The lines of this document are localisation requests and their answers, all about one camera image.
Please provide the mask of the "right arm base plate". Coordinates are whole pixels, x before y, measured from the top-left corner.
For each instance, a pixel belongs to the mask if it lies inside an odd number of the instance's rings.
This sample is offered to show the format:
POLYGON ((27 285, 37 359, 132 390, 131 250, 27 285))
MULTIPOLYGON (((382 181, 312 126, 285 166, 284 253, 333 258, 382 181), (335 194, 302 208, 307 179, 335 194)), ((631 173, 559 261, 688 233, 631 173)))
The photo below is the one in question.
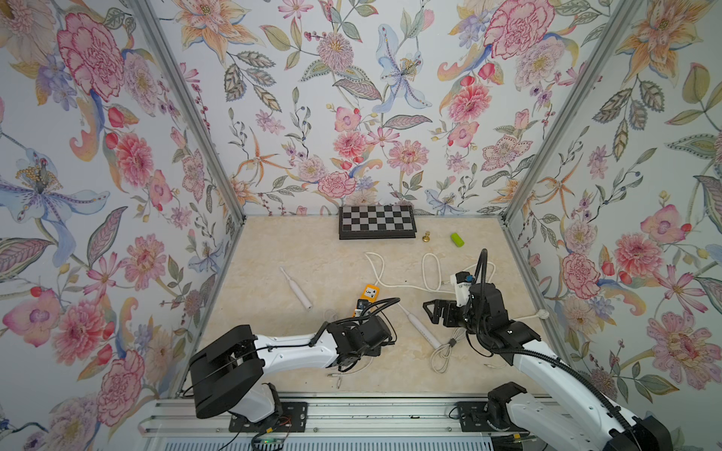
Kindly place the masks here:
POLYGON ((491 412, 486 401, 459 401, 447 416, 459 423, 462 432, 526 433, 511 420, 491 412))

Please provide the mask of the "orange power strip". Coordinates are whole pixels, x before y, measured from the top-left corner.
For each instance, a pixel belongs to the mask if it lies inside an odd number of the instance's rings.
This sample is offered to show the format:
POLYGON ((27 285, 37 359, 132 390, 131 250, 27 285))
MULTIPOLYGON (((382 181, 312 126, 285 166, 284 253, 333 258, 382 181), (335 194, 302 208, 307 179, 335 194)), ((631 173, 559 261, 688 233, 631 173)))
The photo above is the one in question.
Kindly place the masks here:
POLYGON ((378 300, 379 293, 380 289, 378 287, 374 285, 366 285, 364 291, 356 301, 353 316, 360 317, 366 307, 371 306, 378 300))

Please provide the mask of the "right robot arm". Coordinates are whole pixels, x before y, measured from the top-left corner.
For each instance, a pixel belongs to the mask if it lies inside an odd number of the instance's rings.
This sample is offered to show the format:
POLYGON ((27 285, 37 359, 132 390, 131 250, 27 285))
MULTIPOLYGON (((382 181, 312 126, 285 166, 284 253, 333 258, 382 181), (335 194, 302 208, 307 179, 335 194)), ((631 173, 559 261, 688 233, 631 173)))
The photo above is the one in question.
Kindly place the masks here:
POLYGON ((563 410, 547 409, 511 381, 487 395, 484 416, 492 430, 522 428, 556 450, 673 448, 671 433, 659 420, 617 404, 564 363, 530 326, 511 319, 494 285, 459 283, 455 296, 424 304, 431 323, 464 329, 488 353, 536 381, 563 410))

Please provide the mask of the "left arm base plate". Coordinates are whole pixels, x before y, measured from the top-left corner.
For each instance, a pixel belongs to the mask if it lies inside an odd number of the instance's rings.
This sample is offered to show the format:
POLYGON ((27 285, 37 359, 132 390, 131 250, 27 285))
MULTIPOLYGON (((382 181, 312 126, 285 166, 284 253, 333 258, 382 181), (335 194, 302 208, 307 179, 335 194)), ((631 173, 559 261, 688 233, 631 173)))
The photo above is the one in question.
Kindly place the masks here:
POLYGON ((273 432, 304 432, 308 422, 308 402, 282 401, 265 419, 250 422, 242 415, 231 417, 229 431, 260 433, 271 428, 273 432))

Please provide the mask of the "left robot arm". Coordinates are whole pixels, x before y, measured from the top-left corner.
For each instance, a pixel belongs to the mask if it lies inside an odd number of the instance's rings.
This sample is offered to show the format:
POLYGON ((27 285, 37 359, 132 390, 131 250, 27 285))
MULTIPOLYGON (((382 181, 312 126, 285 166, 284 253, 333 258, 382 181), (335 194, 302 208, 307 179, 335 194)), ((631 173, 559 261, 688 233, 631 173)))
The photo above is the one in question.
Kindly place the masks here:
POLYGON ((223 413, 259 423, 280 414, 276 387, 261 379, 307 368, 353 368, 395 344, 391 325, 378 315, 324 322, 301 336, 263 336, 239 325, 198 351, 189 363, 196 417, 223 413))

